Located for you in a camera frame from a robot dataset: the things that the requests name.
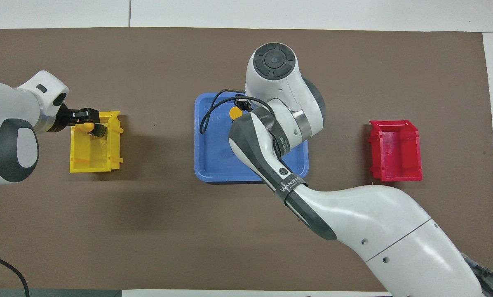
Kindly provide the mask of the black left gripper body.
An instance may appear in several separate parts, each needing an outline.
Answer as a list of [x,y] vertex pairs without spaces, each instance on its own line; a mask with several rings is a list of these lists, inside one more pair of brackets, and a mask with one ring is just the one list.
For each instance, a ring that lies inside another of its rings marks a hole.
[[79,112],[79,110],[69,109],[65,104],[62,104],[55,117],[55,131],[59,132],[67,126],[81,124],[80,118],[73,115],[75,112]]

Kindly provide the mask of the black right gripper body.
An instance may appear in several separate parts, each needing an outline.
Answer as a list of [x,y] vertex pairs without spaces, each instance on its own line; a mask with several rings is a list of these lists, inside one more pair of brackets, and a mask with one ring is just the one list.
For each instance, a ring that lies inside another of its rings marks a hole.
[[241,111],[250,112],[253,109],[252,104],[248,99],[244,99],[244,96],[244,94],[236,94],[234,97],[234,105]]

